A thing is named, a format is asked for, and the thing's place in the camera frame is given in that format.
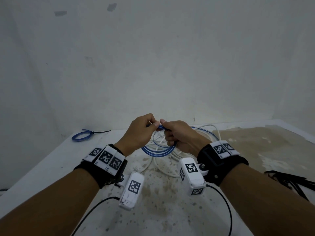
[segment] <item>white table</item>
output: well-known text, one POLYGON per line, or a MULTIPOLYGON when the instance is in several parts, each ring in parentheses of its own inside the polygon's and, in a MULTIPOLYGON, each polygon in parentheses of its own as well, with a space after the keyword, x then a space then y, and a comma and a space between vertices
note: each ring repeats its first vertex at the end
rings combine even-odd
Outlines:
MULTIPOLYGON (((216 124, 219 130, 265 125, 281 126, 315 143, 313 136, 281 120, 216 124)), ((72 136, 66 139, 0 197, 0 217, 71 172, 99 141, 105 144, 115 143, 124 133, 125 130, 115 130, 95 134, 90 140, 79 143, 73 142, 72 136)), ((138 150, 127 160, 128 165, 124 174, 144 167, 149 161, 149 156, 138 150)), ((167 165, 173 172, 176 169, 175 161, 168 157, 162 159, 164 160, 170 162, 167 165)), ((162 174, 153 163, 143 174, 144 188, 133 211, 120 209, 116 200, 106 201, 89 215, 76 235, 228 235, 230 226, 228 209, 217 192, 207 188, 202 196, 190 197, 183 192, 178 178, 162 174)), ((121 191, 122 189, 113 185, 106 186, 99 191, 89 209, 104 198, 119 197, 121 191)), ((252 235, 233 207, 231 210, 232 234, 252 235)))

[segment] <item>forearm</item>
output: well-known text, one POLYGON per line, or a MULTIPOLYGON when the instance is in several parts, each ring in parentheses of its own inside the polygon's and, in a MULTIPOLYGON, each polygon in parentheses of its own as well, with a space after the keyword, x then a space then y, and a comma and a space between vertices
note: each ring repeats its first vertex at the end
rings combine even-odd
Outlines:
POLYGON ((314 235, 315 206, 260 172, 239 164, 220 188, 255 236, 314 235))
POLYGON ((74 170, 0 219, 2 235, 69 236, 99 189, 87 171, 74 170))

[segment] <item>blue cable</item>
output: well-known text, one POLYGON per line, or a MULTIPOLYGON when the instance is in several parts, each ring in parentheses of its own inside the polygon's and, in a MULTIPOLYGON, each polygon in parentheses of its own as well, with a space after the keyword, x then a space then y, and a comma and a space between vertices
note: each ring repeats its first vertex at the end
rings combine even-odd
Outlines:
MULTIPOLYGON (((162 125, 158 126, 158 129, 160 129, 160 130, 169 130, 169 129, 163 127, 162 125)), ((219 140, 218 137, 217 137, 214 133, 212 133, 211 131, 208 131, 208 130, 203 129, 203 128, 198 128, 198 129, 200 129, 201 131, 204 131, 204 132, 206 132, 206 133, 210 133, 217 141, 219 140)), ((157 143, 155 142, 155 140, 154 140, 154 135, 155 135, 156 133, 157 133, 157 132, 155 132, 155 133, 153 134, 153 142, 154 142, 154 144, 157 145, 157 146, 159 146, 159 147, 161 147, 161 148, 166 148, 166 149, 165 149, 165 150, 161 150, 161 151, 154 151, 154 150, 148 148, 147 146, 141 147, 141 149, 142 149, 147 155, 152 156, 152 157, 163 157, 163 156, 167 156, 168 154, 170 154, 170 153, 175 149, 176 142, 174 142, 174 145, 171 146, 171 147, 166 147, 166 146, 159 145, 159 144, 157 144, 157 143)))
POLYGON ((90 139, 95 133, 108 132, 108 131, 91 131, 91 130, 87 130, 87 129, 82 129, 82 130, 83 130, 83 132, 80 132, 80 133, 78 133, 78 134, 76 134, 76 135, 74 135, 74 136, 72 137, 72 140, 73 140, 74 142, 81 142, 81 141, 88 140, 88 139, 90 139), (83 134, 87 134, 87 133, 89 134, 88 136, 77 139, 78 136, 83 135, 83 134))

